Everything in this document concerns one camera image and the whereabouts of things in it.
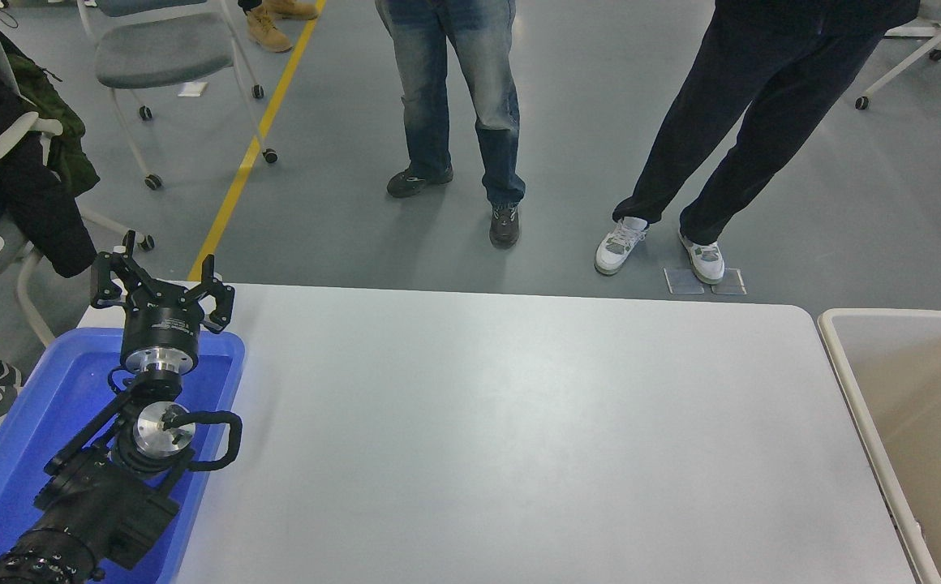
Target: gray floor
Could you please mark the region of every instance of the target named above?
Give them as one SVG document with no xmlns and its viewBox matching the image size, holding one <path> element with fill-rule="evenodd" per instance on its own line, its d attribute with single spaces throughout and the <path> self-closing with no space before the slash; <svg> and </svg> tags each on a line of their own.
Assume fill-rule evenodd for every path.
<svg viewBox="0 0 941 584">
<path fill-rule="evenodd" d="M 171 89 L 144 92 L 156 118 L 136 119 L 132 128 L 165 182 L 149 191 L 92 77 L 92 51 L 73 3 L 29 1 L 13 4 L 19 28 L 3 31 L 63 78 L 59 92 L 88 124 L 84 147 L 103 180 L 82 202 L 153 234 L 157 248 L 141 263 L 157 277 L 181 280 L 251 140 L 232 74 L 208 78 L 197 99 Z M 748 295 L 668 292 L 663 268 L 686 267 L 675 221 L 659 223 L 622 273 L 596 273 L 592 256 L 610 229 L 611 207 L 636 181 L 711 1 L 585 6 L 518 3 L 518 171 L 529 192 L 522 240 L 497 251 L 486 237 L 474 112 L 462 78 L 449 81 L 455 181 L 414 199 L 390 199 L 383 186 L 406 155 L 389 38 L 370 2 L 326 0 L 269 136 L 281 161 L 256 162 L 217 245 L 217 271 L 227 281 L 270 284 L 784 303 L 814 317 L 830 307 L 941 310 L 941 62 L 920 60 L 882 89 L 870 110 L 853 109 L 860 91 L 915 40 L 879 46 L 797 158 L 720 238 Z M 239 11 L 233 16 L 240 25 Z M 303 26 L 281 23 L 292 37 Z M 244 43 L 273 92 L 291 55 Z M 256 105 L 259 112 L 268 102 Z M 133 110 L 129 100 L 122 103 Z M 731 144 L 733 134 L 688 181 L 668 217 L 690 202 Z M 92 236 L 100 248 L 117 240 L 95 226 Z M 29 369 L 41 345 L 15 309 L 14 276 L 0 277 L 0 358 Z M 84 311 L 88 281 L 64 281 L 43 266 L 32 292 L 61 333 Z"/>
</svg>

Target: black pants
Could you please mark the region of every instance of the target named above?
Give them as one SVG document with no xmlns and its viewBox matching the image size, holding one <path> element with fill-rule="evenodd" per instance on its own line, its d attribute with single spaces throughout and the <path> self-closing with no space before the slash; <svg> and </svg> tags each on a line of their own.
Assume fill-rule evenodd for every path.
<svg viewBox="0 0 941 584">
<path fill-rule="evenodd" d="M 785 36 L 716 12 L 633 196 L 612 218 L 662 219 L 686 179 L 748 108 L 737 144 L 679 219 L 690 241 L 713 243 L 730 217 L 792 160 L 884 33 Z"/>
</svg>

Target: beige plastic bin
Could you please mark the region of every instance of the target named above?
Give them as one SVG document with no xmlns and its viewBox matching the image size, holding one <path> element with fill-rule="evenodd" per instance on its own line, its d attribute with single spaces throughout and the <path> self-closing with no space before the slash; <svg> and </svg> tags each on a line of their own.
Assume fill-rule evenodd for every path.
<svg viewBox="0 0 941 584">
<path fill-rule="evenodd" d="M 820 335 L 921 584 L 941 584 L 941 311 L 831 310 Z"/>
</svg>

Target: yellow floor line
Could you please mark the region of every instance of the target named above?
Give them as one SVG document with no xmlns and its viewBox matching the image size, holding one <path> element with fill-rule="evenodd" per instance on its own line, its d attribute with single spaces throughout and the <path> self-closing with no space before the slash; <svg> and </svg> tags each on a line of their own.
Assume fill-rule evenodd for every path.
<svg viewBox="0 0 941 584">
<path fill-rule="evenodd" d="M 325 5 L 326 0 L 316 2 L 320 14 L 322 14 Z M 269 129 L 273 128 L 273 121 L 275 121 L 275 115 L 279 111 L 279 105 L 286 95 L 286 89 L 290 87 L 291 82 L 294 80 L 297 63 L 301 62 L 301 55 L 304 55 L 304 49 L 307 48 L 308 40 L 312 37 L 312 31 L 316 29 L 316 23 L 318 22 L 318 19 L 314 19 L 314 21 L 308 21 L 305 24 L 301 37 L 297 40 L 297 45 L 294 47 L 290 59 L 286 62 L 286 67 L 282 71 L 281 77 L 279 77 L 277 87 L 273 90 L 273 99 L 269 100 L 269 105 L 265 108 L 265 114 L 262 115 L 262 121 L 260 121 L 259 128 L 262 135 L 267 135 Z M 226 199 L 222 201 L 221 207 L 218 208 L 218 214 L 215 216 L 214 223 L 211 223 L 211 230 L 208 231 L 204 245 L 201 245 L 200 252 L 196 254 L 196 261 L 193 262 L 193 267 L 189 270 L 189 281 L 200 280 L 200 264 L 204 262 L 204 257 L 207 254 L 214 254 L 215 249 L 218 248 L 221 236 L 226 232 L 226 225 L 229 225 L 229 219 L 233 216 L 233 210 L 236 209 L 236 204 L 240 201 L 243 188 L 247 185 L 247 177 L 251 176 L 251 168 L 258 158 L 260 158 L 258 140 L 251 138 L 251 145 L 247 147 L 247 154 L 243 156 L 243 161 L 240 162 L 240 167 L 236 170 L 236 176 L 233 177 L 233 184 L 230 184 L 229 190 L 226 192 Z"/>
</svg>

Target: black jacket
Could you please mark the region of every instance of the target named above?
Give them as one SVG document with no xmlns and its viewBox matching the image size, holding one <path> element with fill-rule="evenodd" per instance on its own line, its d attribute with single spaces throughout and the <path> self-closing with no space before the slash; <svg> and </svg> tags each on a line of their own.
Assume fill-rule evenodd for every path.
<svg viewBox="0 0 941 584">
<path fill-rule="evenodd" d="M 785 34 L 871 34 L 915 19 L 918 0 L 715 0 L 722 15 Z"/>
<path fill-rule="evenodd" d="M 29 106 L 0 80 L 0 135 Z M 82 273 L 96 258 L 74 197 L 41 162 L 41 143 L 30 132 L 0 160 L 0 196 L 34 247 L 63 277 Z"/>
</svg>

